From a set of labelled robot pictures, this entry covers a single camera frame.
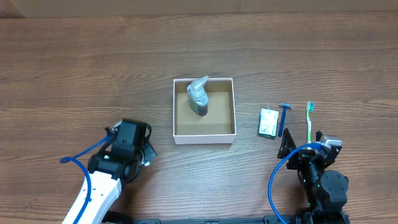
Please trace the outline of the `green white toothbrush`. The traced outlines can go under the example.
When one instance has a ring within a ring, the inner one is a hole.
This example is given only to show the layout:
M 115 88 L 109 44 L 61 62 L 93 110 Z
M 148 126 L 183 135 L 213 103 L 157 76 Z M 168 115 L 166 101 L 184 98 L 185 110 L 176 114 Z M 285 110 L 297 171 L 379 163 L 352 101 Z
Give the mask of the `green white toothbrush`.
M 306 106 L 306 120 L 307 120 L 307 143 L 311 143 L 312 122 L 310 120 L 310 113 L 314 110 L 314 103 L 311 100 L 307 101 Z

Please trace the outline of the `green white soap packet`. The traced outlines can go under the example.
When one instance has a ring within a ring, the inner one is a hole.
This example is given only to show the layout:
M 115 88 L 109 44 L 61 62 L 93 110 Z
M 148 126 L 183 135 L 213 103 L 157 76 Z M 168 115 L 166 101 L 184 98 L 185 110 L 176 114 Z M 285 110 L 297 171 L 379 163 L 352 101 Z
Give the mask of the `green white soap packet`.
M 278 111 L 263 108 L 259 116 L 258 135 L 275 138 L 277 135 L 278 119 Z

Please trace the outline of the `blue disposable razor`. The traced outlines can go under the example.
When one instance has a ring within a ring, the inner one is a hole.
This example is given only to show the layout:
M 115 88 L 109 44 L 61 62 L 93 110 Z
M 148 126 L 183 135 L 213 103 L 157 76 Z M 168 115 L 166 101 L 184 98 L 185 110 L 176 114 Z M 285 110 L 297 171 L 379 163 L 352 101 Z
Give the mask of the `blue disposable razor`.
M 283 108 L 282 111 L 282 116 L 280 120 L 280 127 L 279 127 L 279 132 L 278 132 L 278 137 L 282 137 L 283 131 L 284 131 L 284 124 L 285 124 L 285 118 L 286 118 L 286 113 L 288 109 L 293 109 L 294 106 L 288 103 L 279 103 L 279 106 Z

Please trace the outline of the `clear pump sanitizer bottle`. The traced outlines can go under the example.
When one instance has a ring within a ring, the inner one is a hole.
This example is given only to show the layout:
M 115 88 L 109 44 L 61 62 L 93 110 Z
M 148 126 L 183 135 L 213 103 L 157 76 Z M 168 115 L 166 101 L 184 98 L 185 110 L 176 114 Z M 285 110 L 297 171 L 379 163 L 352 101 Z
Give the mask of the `clear pump sanitizer bottle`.
M 209 98 L 205 91 L 205 84 L 209 76 L 197 78 L 187 86 L 188 104 L 191 109 L 199 116 L 205 116 L 208 113 Z

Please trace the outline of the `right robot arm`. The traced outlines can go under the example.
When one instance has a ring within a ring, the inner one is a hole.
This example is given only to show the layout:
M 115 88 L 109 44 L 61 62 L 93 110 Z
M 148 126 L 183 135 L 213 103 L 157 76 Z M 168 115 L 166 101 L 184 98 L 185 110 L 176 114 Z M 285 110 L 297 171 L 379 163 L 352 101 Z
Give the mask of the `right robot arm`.
M 316 142 L 322 145 L 320 149 L 302 149 L 287 160 L 286 168 L 297 171 L 309 205 L 283 219 L 287 223 L 349 223 L 343 213 L 349 180 L 338 171 L 326 170 L 335 162 L 343 141 L 317 131 Z

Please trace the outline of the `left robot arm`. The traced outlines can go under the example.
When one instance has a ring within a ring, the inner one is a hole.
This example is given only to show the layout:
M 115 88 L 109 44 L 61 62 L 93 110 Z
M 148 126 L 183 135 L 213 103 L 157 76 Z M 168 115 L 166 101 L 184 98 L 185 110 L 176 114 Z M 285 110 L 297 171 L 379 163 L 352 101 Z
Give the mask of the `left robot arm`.
M 60 163 L 75 163 L 85 179 L 63 224 L 134 223 L 133 217 L 111 211 L 125 186 L 137 179 L 157 153 L 149 139 L 149 123 L 124 118 L 105 128 L 103 139 Z

